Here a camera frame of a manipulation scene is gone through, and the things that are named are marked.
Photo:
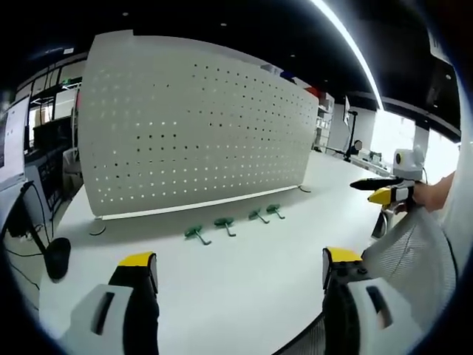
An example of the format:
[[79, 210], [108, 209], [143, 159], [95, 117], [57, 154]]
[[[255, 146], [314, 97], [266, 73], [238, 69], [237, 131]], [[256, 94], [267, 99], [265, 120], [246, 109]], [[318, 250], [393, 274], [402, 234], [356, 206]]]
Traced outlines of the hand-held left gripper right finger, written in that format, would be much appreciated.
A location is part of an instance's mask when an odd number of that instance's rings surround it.
[[407, 354], [421, 338], [411, 305], [360, 255], [326, 247], [322, 317], [326, 354]]

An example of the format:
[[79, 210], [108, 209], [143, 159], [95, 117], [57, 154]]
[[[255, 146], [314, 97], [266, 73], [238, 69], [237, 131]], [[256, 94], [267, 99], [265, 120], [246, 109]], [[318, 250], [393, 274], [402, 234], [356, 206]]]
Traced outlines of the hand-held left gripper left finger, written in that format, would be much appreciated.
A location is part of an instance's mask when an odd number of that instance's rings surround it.
[[61, 347], [68, 354], [158, 354], [156, 261], [152, 251], [120, 261], [109, 282], [75, 306]]

